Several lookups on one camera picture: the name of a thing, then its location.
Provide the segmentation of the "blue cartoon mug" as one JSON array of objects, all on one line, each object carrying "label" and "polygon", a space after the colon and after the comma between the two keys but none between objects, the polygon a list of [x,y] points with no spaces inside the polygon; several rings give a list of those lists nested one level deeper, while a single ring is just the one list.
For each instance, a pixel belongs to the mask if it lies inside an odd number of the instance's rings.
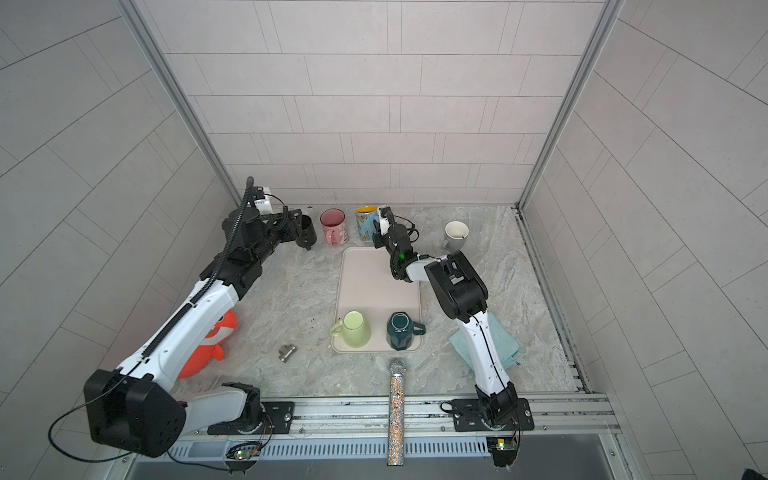
[{"label": "blue cartoon mug", "polygon": [[379,220],[376,206],[365,206],[355,211],[358,234],[363,242],[371,243],[376,233],[375,224]]}]

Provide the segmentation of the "pink cartoon mug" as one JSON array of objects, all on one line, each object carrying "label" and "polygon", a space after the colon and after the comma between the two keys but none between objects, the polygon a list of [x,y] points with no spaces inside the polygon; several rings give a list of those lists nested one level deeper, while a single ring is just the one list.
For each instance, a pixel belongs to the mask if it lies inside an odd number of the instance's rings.
[{"label": "pink cartoon mug", "polygon": [[331,246],[341,246],[348,241],[346,215],[338,208],[329,208],[320,215],[325,241]]}]

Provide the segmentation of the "grey mug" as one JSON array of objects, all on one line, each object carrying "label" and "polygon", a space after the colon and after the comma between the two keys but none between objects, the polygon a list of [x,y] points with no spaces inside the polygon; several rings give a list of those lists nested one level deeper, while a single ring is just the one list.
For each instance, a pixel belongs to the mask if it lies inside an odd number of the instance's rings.
[{"label": "grey mug", "polygon": [[470,234],[469,227],[461,221],[450,221],[444,227],[443,248],[450,253],[460,251]]}]

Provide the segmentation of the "light green mug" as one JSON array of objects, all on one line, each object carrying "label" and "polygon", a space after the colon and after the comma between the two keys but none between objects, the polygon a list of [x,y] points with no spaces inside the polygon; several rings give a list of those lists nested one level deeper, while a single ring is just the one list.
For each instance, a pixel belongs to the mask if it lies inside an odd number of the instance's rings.
[{"label": "light green mug", "polygon": [[350,348],[364,347],[371,338],[370,326],[363,314],[359,311],[349,311],[341,320],[337,321],[330,329],[332,338],[341,338],[343,343]]}]

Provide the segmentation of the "black mug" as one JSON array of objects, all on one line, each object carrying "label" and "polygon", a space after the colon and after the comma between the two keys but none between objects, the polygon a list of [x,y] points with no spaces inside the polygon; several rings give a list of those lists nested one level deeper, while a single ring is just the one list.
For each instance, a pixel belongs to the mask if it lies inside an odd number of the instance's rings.
[{"label": "black mug", "polygon": [[317,234],[312,219],[308,215],[302,214],[297,218],[297,222],[297,238],[295,243],[299,247],[310,251],[317,242]]}]

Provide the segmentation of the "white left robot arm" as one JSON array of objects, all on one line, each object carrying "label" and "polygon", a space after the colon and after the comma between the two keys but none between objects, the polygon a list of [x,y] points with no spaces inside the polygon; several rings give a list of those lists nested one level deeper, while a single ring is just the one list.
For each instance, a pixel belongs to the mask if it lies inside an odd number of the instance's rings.
[{"label": "white left robot arm", "polygon": [[91,439],[156,458],[183,435],[248,434],[262,428],[258,388],[230,382],[188,400],[171,391],[195,351],[211,342],[217,323],[249,291],[262,265],[282,243],[310,249],[317,241],[311,219],[299,209],[263,215],[252,206],[223,221],[227,242],[203,270],[189,297],[134,354],[112,371],[99,369],[83,394]]}]

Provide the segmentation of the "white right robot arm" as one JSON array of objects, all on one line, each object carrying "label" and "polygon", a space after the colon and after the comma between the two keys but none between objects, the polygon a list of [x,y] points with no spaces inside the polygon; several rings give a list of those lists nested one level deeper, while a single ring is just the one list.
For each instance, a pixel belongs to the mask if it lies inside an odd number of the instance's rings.
[{"label": "white right robot arm", "polygon": [[429,283],[443,312],[458,322],[467,342],[483,419],[492,428],[508,425],[515,419],[519,397],[492,338],[485,283],[460,251],[442,257],[418,254],[408,229],[390,207],[378,207],[377,216],[373,244],[389,253],[392,277]]}]

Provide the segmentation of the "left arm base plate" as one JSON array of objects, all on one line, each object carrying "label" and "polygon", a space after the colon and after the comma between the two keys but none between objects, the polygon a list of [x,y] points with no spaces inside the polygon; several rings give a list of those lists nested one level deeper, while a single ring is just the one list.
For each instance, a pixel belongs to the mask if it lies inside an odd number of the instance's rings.
[{"label": "left arm base plate", "polygon": [[251,401],[235,420],[207,428],[208,435],[288,434],[295,403],[289,401]]}]

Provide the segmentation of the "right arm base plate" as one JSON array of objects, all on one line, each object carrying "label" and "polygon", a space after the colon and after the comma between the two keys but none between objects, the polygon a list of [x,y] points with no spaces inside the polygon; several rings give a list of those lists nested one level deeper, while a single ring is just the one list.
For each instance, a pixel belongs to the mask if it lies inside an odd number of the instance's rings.
[{"label": "right arm base plate", "polygon": [[535,429],[533,413],[528,400],[525,398],[519,398],[513,407],[511,416],[496,426],[493,426],[489,420],[483,417],[477,398],[444,401],[440,408],[452,418],[457,432],[527,432]]}]

